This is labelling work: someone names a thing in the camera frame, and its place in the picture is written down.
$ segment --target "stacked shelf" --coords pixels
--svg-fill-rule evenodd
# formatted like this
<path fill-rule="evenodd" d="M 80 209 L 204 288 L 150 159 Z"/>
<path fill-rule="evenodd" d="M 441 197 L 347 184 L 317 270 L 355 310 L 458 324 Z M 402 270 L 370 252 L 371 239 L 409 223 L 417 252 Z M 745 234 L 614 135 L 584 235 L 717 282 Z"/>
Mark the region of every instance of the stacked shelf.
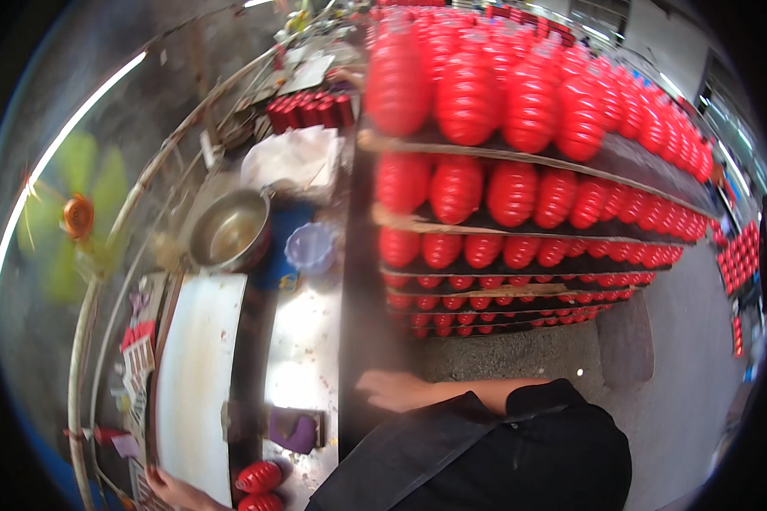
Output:
<path fill-rule="evenodd" d="M 394 30 L 388 45 L 406 41 L 403 28 L 393 27 L 409 19 L 416 37 L 426 30 L 434 37 L 424 14 L 391 16 L 378 33 Z M 462 34 L 469 23 L 461 17 L 444 30 L 459 25 Z M 465 55 L 456 66 L 480 66 L 486 54 L 476 54 L 474 43 L 504 36 L 484 28 L 463 37 Z M 662 152 L 613 131 L 577 161 L 553 139 L 533 154 L 522 152 L 499 126 L 475 140 L 471 132 L 487 117 L 463 112 L 444 121 L 441 99 L 416 116 L 421 100 L 446 97 L 444 80 L 458 82 L 436 59 L 427 71 L 434 73 L 435 88 L 422 92 L 426 86 L 413 71 L 428 60 L 411 61 L 408 53 L 387 53 L 405 59 L 386 69 L 403 65 L 398 80 L 411 84 L 400 93 L 415 96 L 416 103 L 399 113 L 397 104 L 384 104 L 391 88 L 375 82 L 383 71 L 375 71 L 373 49 L 372 108 L 361 119 L 358 146 L 378 154 L 376 169 L 369 169 L 376 181 L 371 216 L 379 226 L 378 269 L 390 315 L 413 336 L 494 335 L 592 320 L 669 271 L 716 215 L 698 181 L 704 172 L 687 164 L 679 169 Z M 480 126 L 464 132 L 475 120 L 459 119 L 481 119 Z M 449 137 L 469 141 L 461 145 Z"/>

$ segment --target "metal pot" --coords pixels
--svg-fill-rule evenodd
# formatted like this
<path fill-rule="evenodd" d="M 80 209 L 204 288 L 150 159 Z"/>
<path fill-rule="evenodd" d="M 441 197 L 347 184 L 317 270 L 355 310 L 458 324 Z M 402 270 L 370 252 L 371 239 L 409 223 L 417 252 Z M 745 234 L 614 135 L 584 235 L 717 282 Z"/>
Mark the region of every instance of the metal pot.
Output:
<path fill-rule="evenodd" d="M 190 257 L 211 272 L 244 273 L 270 248 L 270 197 L 263 189 L 223 195 L 196 221 Z"/>

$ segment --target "metal sheet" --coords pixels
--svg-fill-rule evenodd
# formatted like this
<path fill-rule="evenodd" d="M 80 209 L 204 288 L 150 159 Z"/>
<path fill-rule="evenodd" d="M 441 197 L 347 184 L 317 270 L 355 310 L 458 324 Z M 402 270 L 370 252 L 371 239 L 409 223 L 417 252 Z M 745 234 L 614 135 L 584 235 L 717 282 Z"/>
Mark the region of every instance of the metal sheet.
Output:
<path fill-rule="evenodd" d="M 221 411 L 246 283 L 244 275 L 185 278 L 156 390 L 159 463 L 226 506 L 233 503 Z"/>

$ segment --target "red cylinder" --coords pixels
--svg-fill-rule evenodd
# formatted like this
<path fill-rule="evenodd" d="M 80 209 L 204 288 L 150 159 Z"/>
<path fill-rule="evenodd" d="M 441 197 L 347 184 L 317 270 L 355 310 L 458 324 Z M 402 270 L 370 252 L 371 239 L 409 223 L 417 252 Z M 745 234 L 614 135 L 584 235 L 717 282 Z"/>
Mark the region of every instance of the red cylinder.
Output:
<path fill-rule="evenodd" d="M 546 167 L 534 210 L 534 223 L 554 229 L 568 217 L 577 192 L 577 176 L 566 169 Z"/>
<path fill-rule="evenodd" d="M 413 212 L 427 199 L 431 176 L 426 155 L 382 153 L 375 174 L 376 198 L 391 212 Z"/>
<path fill-rule="evenodd" d="M 430 183 L 430 203 L 435 217 L 458 224 L 477 211 L 482 198 L 482 169 L 469 156 L 444 155 Z"/>
<path fill-rule="evenodd" d="M 460 255 L 463 249 L 463 236 L 426 233 L 423 235 L 422 246 L 426 264 L 439 270 L 449 266 Z"/>
<path fill-rule="evenodd" d="M 346 128 L 355 124 L 355 115 L 352 113 L 352 97 L 342 94 L 335 98 L 337 112 L 341 118 L 341 126 Z"/>
<path fill-rule="evenodd" d="M 503 248 L 503 261 L 512 270 L 528 266 L 540 248 L 542 238 L 507 236 Z"/>
<path fill-rule="evenodd" d="M 531 164 L 501 161 L 489 179 L 486 206 L 503 227 L 516 227 L 531 217 L 537 192 L 537 173 Z"/>
<path fill-rule="evenodd" d="M 395 268 L 402 268 L 420 252 L 420 235 L 409 230 L 381 227 L 378 248 L 381 259 Z"/>
<path fill-rule="evenodd" d="M 474 284 L 474 277 L 449 277 L 449 285 L 453 290 L 467 290 Z"/>
<path fill-rule="evenodd" d="M 471 234 L 463 242 L 463 254 L 472 268 L 490 265 L 503 249 L 503 236 Z"/>

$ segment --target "person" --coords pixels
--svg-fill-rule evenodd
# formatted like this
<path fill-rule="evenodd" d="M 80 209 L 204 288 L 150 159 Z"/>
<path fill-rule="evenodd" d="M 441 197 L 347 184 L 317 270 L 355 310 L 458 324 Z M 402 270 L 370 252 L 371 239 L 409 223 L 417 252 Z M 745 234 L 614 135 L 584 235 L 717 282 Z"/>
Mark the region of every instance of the person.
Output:
<path fill-rule="evenodd" d="M 316 490 L 307 511 L 622 509 L 627 437 L 566 379 L 429 383 L 369 370 L 356 388 L 396 412 Z M 145 471 L 169 505 L 222 511 L 161 468 Z"/>

